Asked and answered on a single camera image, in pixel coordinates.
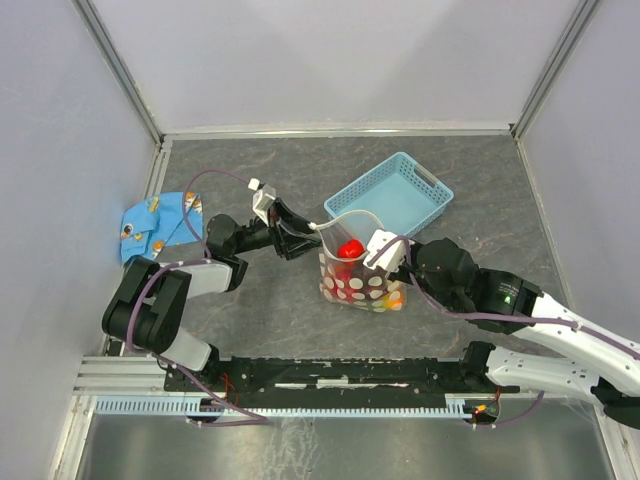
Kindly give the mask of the green yellow toy mango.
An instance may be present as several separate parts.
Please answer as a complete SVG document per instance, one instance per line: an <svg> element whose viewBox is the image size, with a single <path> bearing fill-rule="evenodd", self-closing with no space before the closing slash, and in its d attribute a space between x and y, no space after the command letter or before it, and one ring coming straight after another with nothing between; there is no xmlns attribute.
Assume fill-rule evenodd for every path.
<svg viewBox="0 0 640 480"><path fill-rule="evenodd" d="M399 290L393 291L375 300L371 306L375 312L400 311L405 305L405 295Z"/></svg>

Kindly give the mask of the clear dotted zip top bag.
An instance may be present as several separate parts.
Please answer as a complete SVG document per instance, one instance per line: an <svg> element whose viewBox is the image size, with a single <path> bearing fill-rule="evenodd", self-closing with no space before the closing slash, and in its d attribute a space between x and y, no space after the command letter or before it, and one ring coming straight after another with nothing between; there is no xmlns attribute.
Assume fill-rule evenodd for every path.
<svg viewBox="0 0 640 480"><path fill-rule="evenodd" d="M382 269L370 270L363 264L367 255L367 243L373 233L382 228L382 222L366 210L347 212L314 226L321 240L319 290L327 301L378 313L371 304L380 297L399 290L405 295L406 305L406 288L403 283L391 281L389 274ZM352 238L362 243L364 254L357 259L338 258L338 248Z"/></svg>

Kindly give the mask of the red toy wax apple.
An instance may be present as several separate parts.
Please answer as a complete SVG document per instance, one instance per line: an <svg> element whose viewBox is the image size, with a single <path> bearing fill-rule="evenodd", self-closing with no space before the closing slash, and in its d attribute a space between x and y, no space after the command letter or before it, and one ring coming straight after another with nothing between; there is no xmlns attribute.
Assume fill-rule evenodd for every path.
<svg viewBox="0 0 640 480"><path fill-rule="evenodd" d="M336 256L340 259L357 259L361 257L364 252L365 248L362 243L352 238L338 248Z"/></svg>

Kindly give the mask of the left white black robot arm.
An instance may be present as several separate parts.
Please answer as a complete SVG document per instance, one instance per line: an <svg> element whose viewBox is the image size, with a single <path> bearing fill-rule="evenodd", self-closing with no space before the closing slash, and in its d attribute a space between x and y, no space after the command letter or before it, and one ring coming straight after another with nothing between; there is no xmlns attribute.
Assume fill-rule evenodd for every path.
<svg viewBox="0 0 640 480"><path fill-rule="evenodd" d="M218 214L209 220L206 233L209 258L164 265L135 258L101 323L105 334L125 346L186 368L187 379L201 390L220 381L219 350L182 327L186 302L237 289L248 269L240 258L243 253L272 248L279 257L293 260L321 246L309 222L279 198L244 226Z"/></svg>

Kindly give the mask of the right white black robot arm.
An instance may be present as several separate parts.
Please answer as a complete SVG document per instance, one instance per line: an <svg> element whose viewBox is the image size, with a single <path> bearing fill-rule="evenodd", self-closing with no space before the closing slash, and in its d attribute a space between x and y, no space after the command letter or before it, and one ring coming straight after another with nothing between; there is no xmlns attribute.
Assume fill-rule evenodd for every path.
<svg viewBox="0 0 640 480"><path fill-rule="evenodd" d="M601 407L622 425L639 427L638 342L587 320L518 275L479 267L448 238L408 242L403 267L437 311L556 354L517 361L513 352L492 347L486 358L460 364L459 379L467 389L494 383L565 392Z"/></svg>

